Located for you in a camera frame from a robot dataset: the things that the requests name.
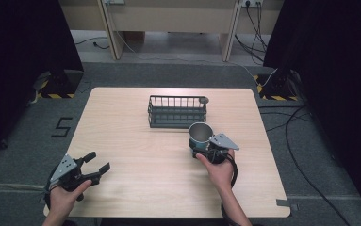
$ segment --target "black metal rack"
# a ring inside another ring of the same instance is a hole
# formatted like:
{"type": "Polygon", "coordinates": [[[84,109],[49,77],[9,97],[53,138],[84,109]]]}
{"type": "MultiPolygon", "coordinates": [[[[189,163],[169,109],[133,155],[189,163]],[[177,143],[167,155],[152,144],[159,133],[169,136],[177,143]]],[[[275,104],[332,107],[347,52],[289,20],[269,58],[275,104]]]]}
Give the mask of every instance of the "black metal rack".
{"type": "Polygon", "coordinates": [[[151,128],[189,128],[195,122],[206,121],[205,96],[151,95],[148,121],[151,128]]]}

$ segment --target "table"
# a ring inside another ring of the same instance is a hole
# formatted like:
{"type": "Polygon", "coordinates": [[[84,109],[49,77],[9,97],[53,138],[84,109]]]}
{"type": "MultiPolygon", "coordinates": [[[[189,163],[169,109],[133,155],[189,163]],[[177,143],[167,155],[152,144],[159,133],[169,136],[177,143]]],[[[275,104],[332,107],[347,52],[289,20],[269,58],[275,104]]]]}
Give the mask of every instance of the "table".
{"type": "Polygon", "coordinates": [[[122,31],[217,33],[222,60],[227,61],[236,30],[240,0],[125,0],[124,5],[101,4],[107,18],[115,59],[124,47],[122,31]]]}
{"type": "Polygon", "coordinates": [[[250,89],[96,88],[68,154],[96,152],[83,173],[111,170],[85,192],[71,217],[221,218],[221,200],[205,167],[191,157],[188,129],[150,128],[150,95],[209,98],[206,123],[239,147],[235,195],[250,218],[284,218],[286,194],[250,89]]]}

